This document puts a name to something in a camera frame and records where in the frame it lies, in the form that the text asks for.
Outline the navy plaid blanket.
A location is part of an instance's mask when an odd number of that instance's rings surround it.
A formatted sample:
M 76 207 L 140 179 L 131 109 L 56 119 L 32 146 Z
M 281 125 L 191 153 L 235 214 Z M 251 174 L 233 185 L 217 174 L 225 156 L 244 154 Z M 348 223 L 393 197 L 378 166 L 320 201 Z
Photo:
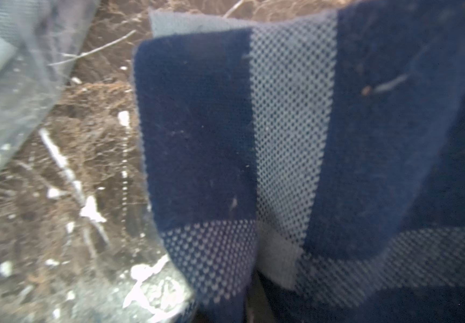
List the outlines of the navy plaid blanket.
M 150 12 L 134 57 L 157 230 L 245 322 L 465 322 L 465 1 L 285 22 Z

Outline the clear plastic vacuum bag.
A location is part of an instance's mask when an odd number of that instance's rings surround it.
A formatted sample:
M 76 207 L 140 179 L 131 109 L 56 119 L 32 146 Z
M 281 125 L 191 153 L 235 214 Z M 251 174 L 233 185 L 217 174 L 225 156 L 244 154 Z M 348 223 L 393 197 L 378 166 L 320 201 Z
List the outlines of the clear plastic vacuum bag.
M 133 89 L 170 1 L 0 1 L 0 322 L 174 322 Z

